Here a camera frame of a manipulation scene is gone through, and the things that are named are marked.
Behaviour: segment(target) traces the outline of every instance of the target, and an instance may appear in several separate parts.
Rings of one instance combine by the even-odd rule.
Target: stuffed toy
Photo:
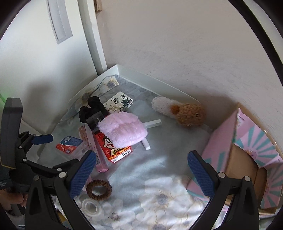
[[[139,118],[127,112],[113,113],[98,123],[98,127],[116,148],[134,145],[147,136],[147,130]]]
[[[156,97],[151,105],[155,111],[175,118],[184,126],[201,126],[205,121],[205,110],[198,104],[183,104],[166,97]]]

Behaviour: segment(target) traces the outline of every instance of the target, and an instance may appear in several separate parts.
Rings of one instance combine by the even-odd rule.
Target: human hand
[[[0,190],[0,204],[5,210],[11,210],[11,204],[27,205],[27,194],[9,193],[5,189]]]

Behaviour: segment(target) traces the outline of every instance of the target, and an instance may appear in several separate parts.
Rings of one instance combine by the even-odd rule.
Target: cardboard box
[[[204,161],[210,163],[217,172],[224,172],[231,178],[251,178],[260,215],[274,214],[277,209],[274,203],[279,202],[283,189],[280,175],[283,171],[282,157],[282,152],[270,133],[240,103],[211,134],[202,154]],[[187,191],[202,200],[207,200],[196,180],[189,182]],[[225,204],[230,204],[231,197],[227,197]]]
[[[102,132],[93,135],[98,141],[107,159],[113,163],[121,160],[132,152],[131,146],[125,148],[115,148],[111,140]]]

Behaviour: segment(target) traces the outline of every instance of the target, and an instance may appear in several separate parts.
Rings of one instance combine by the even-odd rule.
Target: red snack box
[[[102,132],[94,134],[93,137],[97,139],[107,159],[113,163],[121,160],[132,152],[132,148],[130,146],[125,148],[115,148],[110,139]]]

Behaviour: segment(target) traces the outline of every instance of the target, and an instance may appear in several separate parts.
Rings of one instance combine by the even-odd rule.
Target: brown plush toy
[[[197,104],[183,104],[171,105],[171,112],[176,115],[177,121],[181,125],[186,126],[200,126],[205,120],[205,110],[201,105]]]
[[[155,111],[175,118],[185,126],[201,126],[205,121],[206,112],[201,105],[182,104],[166,97],[156,97],[151,104]]]

